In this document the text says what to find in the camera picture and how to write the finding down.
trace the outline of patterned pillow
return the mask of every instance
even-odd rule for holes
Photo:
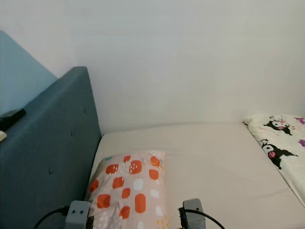
[[[93,228],[168,228],[164,161],[159,151],[104,158],[89,188]]]

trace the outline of black cable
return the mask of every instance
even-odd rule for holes
[[[201,211],[196,211],[196,210],[192,210],[192,209],[184,209],[185,212],[190,212],[190,213],[195,213],[195,214],[199,214],[202,216],[205,216],[207,218],[209,218],[211,221],[213,221],[214,223],[216,223],[221,229],[224,229],[224,226],[220,224],[220,222],[218,222],[217,220],[215,220],[213,217],[201,212]]]
[[[46,214],[44,217],[42,217],[34,226],[33,229],[37,229],[38,226],[47,218],[49,217],[50,215],[53,215],[55,213],[61,213],[63,216],[66,216],[68,214],[68,211],[69,211],[69,207],[70,206],[64,206],[62,208],[59,208],[59,209],[56,209],[56,210],[53,210],[51,212],[49,212],[48,214]]]

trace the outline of blue wall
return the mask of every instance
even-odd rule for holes
[[[57,77],[0,31],[0,115],[22,108]]]

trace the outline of white mattress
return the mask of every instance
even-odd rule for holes
[[[305,208],[243,124],[173,125],[106,134],[105,156],[166,151],[167,206],[179,228],[182,202],[199,198],[226,229],[305,229]],[[207,219],[207,229],[218,227]]]

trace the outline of orange spot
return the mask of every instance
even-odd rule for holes
[[[135,211],[137,213],[143,213],[146,210],[146,198],[144,194],[138,194],[134,199]]]
[[[125,206],[120,210],[119,217],[122,217],[122,219],[127,219],[129,217],[129,213],[130,213],[130,207]]]
[[[153,180],[157,180],[159,178],[159,172],[154,169],[149,170],[149,177]]]
[[[122,199],[126,199],[130,196],[130,188],[125,188],[122,191]]]
[[[99,181],[94,180],[89,188],[90,193],[92,193],[99,186]]]
[[[126,156],[126,157],[124,157],[124,163],[126,163],[127,161],[129,161],[130,158],[131,158],[131,156]]]
[[[160,166],[160,161],[159,161],[159,159],[156,158],[155,156],[152,156],[152,157],[151,157],[151,164],[152,164],[153,166],[156,166],[157,168],[159,168],[159,166]]]
[[[116,173],[119,169],[119,165],[118,164],[115,164],[115,165],[109,165],[107,168],[106,168],[106,174],[113,174],[113,173]]]
[[[110,206],[110,195],[102,194],[97,197],[98,208],[108,208]]]
[[[112,183],[112,188],[118,188],[118,187],[123,187],[124,185],[124,178],[123,177],[116,177],[115,179],[113,179],[113,183]]]
[[[135,160],[130,163],[130,166],[129,166],[130,174],[137,174],[137,173],[140,173],[141,171],[142,171],[142,162],[141,161]]]

